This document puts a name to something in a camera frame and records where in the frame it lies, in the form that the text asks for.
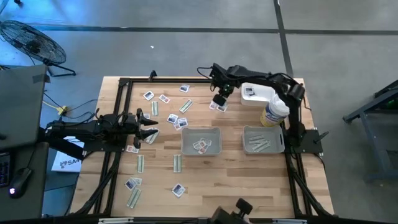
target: computer mouse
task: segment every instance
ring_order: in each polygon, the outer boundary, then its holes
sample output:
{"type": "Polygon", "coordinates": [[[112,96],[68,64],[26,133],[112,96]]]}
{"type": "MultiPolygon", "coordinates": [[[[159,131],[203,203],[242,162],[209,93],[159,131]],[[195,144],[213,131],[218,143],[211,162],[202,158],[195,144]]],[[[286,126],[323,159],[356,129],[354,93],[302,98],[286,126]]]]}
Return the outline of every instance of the computer mouse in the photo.
{"type": "Polygon", "coordinates": [[[8,195],[11,198],[20,198],[23,196],[26,191],[29,177],[32,173],[33,171],[27,167],[21,168],[16,172],[8,188],[8,195]]]}

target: fan stand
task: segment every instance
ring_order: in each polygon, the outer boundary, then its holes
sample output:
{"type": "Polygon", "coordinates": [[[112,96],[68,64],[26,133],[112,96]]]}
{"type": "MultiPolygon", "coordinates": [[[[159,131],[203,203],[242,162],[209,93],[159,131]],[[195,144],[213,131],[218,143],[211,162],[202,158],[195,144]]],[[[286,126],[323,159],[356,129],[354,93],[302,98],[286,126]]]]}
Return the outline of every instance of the fan stand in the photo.
{"type": "Polygon", "coordinates": [[[52,71],[50,70],[50,68],[48,68],[48,71],[49,71],[49,74],[50,74],[51,77],[62,77],[62,76],[69,76],[69,75],[75,76],[75,75],[76,75],[76,72],[73,71],[72,69],[65,68],[65,67],[60,66],[60,65],[56,65],[56,64],[50,62],[48,59],[44,59],[44,60],[43,60],[43,63],[44,63],[46,66],[48,66],[48,67],[49,67],[49,66],[55,66],[55,67],[62,68],[62,69],[65,69],[65,70],[68,70],[68,71],[72,72],[72,73],[66,73],[66,74],[61,74],[61,75],[54,75],[54,74],[52,73],[52,71]]]}

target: plastic tray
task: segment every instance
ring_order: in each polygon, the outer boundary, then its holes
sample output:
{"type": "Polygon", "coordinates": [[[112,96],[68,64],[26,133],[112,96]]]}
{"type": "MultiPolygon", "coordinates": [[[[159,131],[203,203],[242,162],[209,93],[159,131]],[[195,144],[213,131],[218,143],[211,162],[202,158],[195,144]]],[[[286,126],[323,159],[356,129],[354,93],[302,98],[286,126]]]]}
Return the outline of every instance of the plastic tray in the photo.
{"type": "Polygon", "coordinates": [[[246,154],[277,154],[285,151],[284,136],[280,126],[273,127],[250,127],[243,128],[243,151],[246,154]],[[253,145],[249,144],[249,138],[263,135],[266,140],[271,141],[271,146],[260,152],[253,151],[253,145]]]}
{"type": "Polygon", "coordinates": [[[181,153],[186,156],[217,156],[221,153],[221,130],[219,128],[183,128],[181,132],[181,153]],[[203,154],[199,154],[192,145],[199,141],[200,138],[211,140],[211,146],[203,154]]]}

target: keyboard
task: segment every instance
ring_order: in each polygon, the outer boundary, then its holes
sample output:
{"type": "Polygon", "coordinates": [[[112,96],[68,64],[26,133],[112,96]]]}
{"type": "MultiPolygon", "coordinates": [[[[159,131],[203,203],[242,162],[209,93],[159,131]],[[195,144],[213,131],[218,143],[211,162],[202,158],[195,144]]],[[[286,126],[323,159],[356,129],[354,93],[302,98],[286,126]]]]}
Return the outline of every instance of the keyboard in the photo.
{"type": "Polygon", "coordinates": [[[10,184],[10,161],[8,152],[0,153],[0,187],[7,187],[10,184]]]}

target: electric fan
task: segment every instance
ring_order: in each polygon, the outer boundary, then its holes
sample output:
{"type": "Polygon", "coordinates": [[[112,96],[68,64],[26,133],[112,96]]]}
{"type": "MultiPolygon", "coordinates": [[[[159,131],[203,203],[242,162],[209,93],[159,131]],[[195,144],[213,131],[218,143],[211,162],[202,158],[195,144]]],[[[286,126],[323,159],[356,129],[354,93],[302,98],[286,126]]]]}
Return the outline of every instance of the electric fan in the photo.
{"type": "Polygon", "coordinates": [[[16,49],[28,56],[43,62],[47,66],[56,66],[72,73],[54,75],[52,77],[76,75],[76,72],[60,66],[67,60],[65,51],[54,40],[37,29],[18,21],[4,21],[0,24],[0,34],[16,49]]]}

